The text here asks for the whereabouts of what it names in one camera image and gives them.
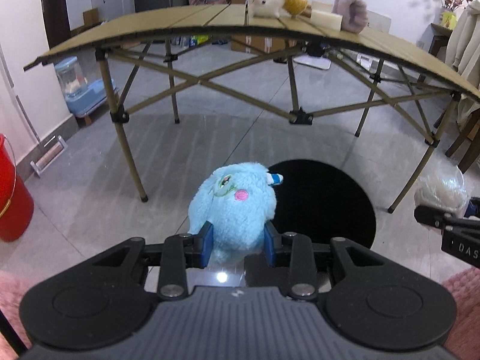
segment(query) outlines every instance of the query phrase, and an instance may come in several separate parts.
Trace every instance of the bucket handle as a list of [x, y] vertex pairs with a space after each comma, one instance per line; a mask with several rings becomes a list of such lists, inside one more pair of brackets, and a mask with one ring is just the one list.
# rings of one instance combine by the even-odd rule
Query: bucket handle
[[14, 152], [14, 148], [12, 147], [9, 139], [3, 135], [3, 137], [5, 138], [5, 140], [7, 141], [9, 147], [10, 147], [10, 151], [11, 151], [11, 154], [12, 154], [12, 157], [13, 157], [13, 167], [15, 168], [15, 173], [13, 174], [13, 188], [11, 189], [11, 195], [10, 197], [8, 198], [6, 204], [5, 204], [5, 207], [3, 207], [1, 210], [0, 210], [0, 218], [7, 212], [8, 208], [10, 207], [10, 204], [11, 204], [11, 198], [14, 197], [14, 192], [15, 192], [15, 184], [17, 183], [17, 161], [15, 159], [15, 152]]

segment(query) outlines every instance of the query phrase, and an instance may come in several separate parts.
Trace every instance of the blue stuffed toy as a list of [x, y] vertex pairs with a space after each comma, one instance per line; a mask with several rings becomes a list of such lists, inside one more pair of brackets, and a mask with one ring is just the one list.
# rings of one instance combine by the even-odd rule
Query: blue stuffed toy
[[263, 227], [273, 219], [277, 200], [273, 185], [283, 177], [259, 163], [237, 163], [215, 170], [190, 203], [190, 234], [208, 221], [214, 227], [209, 265], [235, 264], [263, 246]]

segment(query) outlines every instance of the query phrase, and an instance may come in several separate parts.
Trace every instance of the wooden chair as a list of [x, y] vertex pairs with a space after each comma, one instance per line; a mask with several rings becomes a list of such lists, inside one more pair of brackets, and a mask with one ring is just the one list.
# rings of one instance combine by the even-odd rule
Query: wooden chair
[[[452, 143], [452, 146], [448, 148], [445, 155], [447, 157], [451, 157], [455, 151], [460, 147], [462, 142], [467, 138], [469, 133], [473, 130], [476, 123], [480, 120], [480, 109], [472, 112], [469, 121], [466, 123], [465, 128], [460, 132], [460, 135]], [[475, 160], [480, 155], [480, 130], [478, 130], [475, 138], [473, 139], [472, 143], [470, 144], [469, 149], [466, 151], [465, 155], [463, 156], [462, 160], [458, 164], [458, 169], [462, 173], [465, 173], [468, 168], [475, 162]]]

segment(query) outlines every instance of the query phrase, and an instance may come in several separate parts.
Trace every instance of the pet water dispenser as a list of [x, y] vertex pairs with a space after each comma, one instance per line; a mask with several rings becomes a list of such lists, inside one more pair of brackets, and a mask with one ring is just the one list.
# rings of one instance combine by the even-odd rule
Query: pet water dispenser
[[55, 72], [67, 107], [76, 117], [92, 113], [104, 102], [107, 95], [103, 81], [98, 79], [88, 84], [76, 56], [58, 62], [55, 65]]

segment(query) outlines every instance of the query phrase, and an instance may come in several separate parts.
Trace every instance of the plush toy eye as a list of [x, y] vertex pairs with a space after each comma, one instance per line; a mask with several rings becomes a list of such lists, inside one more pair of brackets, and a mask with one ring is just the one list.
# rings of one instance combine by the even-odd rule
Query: plush toy eye
[[220, 182], [220, 188], [224, 187], [229, 183], [229, 180], [231, 178], [231, 175], [225, 176], [222, 181]]

